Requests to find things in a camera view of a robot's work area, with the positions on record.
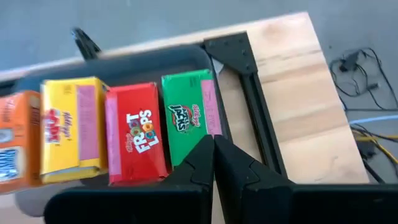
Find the plywood surface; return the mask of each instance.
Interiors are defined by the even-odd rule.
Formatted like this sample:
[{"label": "plywood surface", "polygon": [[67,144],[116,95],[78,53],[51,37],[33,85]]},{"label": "plywood surface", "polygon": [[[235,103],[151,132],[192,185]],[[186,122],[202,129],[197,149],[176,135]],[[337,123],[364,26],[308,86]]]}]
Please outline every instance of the plywood surface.
[{"label": "plywood surface", "polygon": [[[105,52],[102,57],[192,43],[241,31],[247,31],[251,42],[289,179],[296,183],[368,182],[307,13],[128,46]],[[36,69],[81,62],[80,58],[71,58],[4,71],[0,72],[0,81],[18,78]],[[224,69],[219,79],[235,144],[260,160],[248,109],[236,75]],[[214,196],[213,223],[222,223],[217,189]],[[0,196],[0,214],[3,217],[20,217],[9,196],[6,196],[7,199],[3,197],[5,196]]]}]

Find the cereal box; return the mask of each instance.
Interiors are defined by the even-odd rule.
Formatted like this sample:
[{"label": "cereal box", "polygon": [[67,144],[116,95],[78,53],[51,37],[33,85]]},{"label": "cereal box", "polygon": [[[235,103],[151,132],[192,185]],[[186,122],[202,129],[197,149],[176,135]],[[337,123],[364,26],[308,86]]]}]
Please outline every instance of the cereal box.
[{"label": "cereal box", "polygon": [[94,177],[108,171],[104,111],[107,89],[95,77],[44,81],[43,182]]},{"label": "cereal box", "polygon": [[221,134],[215,84],[209,70],[162,77],[173,167],[179,165],[206,134]]},{"label": "cereal box", "polygon": [[167,176],[155,83],[112,87],[106,94],[106,130],[111,184]]},{"label": "cereal box", "polygon": [[0,98],[0,192],[41,184],[40,94]]}]

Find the yellow cereal box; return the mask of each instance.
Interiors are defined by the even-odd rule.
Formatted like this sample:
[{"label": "yellow cereal box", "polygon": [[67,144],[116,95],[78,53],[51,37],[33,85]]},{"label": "yellow cereal box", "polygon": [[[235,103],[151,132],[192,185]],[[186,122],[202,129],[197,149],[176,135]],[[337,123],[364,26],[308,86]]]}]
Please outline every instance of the yellow cereal box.
[{"label": "yellow cereal box", "polygon": [[42,85],[44,183],[94,177],[108,171],[104,96],[96,77],[47,80]]}]

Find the orange cereal box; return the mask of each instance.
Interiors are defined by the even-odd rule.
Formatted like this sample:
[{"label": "orange cereal box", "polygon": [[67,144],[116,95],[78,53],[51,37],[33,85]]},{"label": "orange cereal box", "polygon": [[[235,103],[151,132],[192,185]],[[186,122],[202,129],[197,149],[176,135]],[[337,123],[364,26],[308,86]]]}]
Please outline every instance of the orange cereal box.
[{"label": "orange cereal box", "polygon": [[0,98],[0,192],[41,185],[40,94]]}]

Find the pink label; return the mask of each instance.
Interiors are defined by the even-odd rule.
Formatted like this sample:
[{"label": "pink label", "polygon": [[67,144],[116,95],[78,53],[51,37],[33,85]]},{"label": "pink label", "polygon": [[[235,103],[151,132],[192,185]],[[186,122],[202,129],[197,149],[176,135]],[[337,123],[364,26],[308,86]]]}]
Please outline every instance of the pink label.
[{"label": "pink label", "polygon": [[99,158],[95,87],[77,86],[77,115],[80,160]]},{"label": "pink label", "polygon": [[108,142],[108,165],[110,175],[122,174],[119,147],[119,125],[116,97],[108,98],[105,102],[106,109],[106,136]]},{"label": "pink label", "polygon": [[203,95],[203,104],[205,105],[207,133],[212,136],[215,134],[222,134],[214,81],[202,80],[201,91]]}]

